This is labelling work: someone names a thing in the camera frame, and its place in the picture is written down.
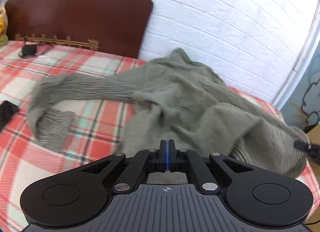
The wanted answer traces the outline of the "grey-green ribbed knit sweater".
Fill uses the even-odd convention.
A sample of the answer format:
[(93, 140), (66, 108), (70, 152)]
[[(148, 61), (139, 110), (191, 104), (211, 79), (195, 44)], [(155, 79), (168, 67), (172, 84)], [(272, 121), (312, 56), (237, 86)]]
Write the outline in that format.
[(295, 178), (306, 154), (294, 142), (307, 135), (230, 90), (213, 70), (178, 48), (167, 58), (106, 77), (70, 73), (42, 79), (33, 89), (27, 120), (37, 143), (62, 150), (75, 119), (55, 105), (64, 100), (116, 100), (135, 105), (120, 149), (133, 156), (173, 139), (202, 156), (212, 152)]

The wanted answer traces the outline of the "red plaid bed sheet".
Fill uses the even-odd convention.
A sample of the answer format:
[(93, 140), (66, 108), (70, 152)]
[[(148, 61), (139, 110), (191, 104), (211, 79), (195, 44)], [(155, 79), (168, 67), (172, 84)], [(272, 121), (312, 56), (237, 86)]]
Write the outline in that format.
[(21, 47), (1, 48), (1, 101), (20, 108), (1, 132), (3, 231), (27, 225), (19, 199), (30, 183), (117, 151), (133, 156), (163, 139), (298, 178), (319, 206), (306, 155), (293, 147), (307, 135), (184, 50), (144, 63), (63, 46), (22, 59)]

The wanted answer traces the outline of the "dark brown wooden headboard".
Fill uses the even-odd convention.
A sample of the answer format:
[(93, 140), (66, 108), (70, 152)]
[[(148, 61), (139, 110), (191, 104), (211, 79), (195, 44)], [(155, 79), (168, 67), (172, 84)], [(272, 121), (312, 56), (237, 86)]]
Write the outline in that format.
[(10, 40), (137, 58), (151, 0), (9, 0)]

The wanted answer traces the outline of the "black object at bed edge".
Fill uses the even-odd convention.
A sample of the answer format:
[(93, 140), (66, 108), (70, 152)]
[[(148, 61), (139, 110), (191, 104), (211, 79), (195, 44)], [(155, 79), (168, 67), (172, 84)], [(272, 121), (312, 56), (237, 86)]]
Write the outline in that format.
[(13, 116), (19, 111), (19, 107), (10, 101), (3, 101), (0, 105), (0, 131), (2, 131), (11, 121)]

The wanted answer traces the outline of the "small black device on bed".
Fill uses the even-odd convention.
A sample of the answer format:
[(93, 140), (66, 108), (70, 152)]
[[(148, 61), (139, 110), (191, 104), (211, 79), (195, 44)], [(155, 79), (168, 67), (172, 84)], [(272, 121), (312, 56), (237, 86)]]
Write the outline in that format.
[(54, 47), (54, 45), (52, 44), (43, 44), (43, 43), (27, 44), (28, 38), (26, 36), (23, 38), (23, 41), (24, 41), (24, 45), (18, 54), (18, 56), (22, 59), (28, 59), (28, 58), (45, 55)]

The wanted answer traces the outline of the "yellow plush toy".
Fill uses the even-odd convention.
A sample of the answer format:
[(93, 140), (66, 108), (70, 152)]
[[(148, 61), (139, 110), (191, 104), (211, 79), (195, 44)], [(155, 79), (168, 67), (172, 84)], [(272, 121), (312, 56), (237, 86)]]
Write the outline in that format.
[(8, 42), (7, 37), (8, 17), (4, 7), (0, 8), (0, 46), (4, 46)]

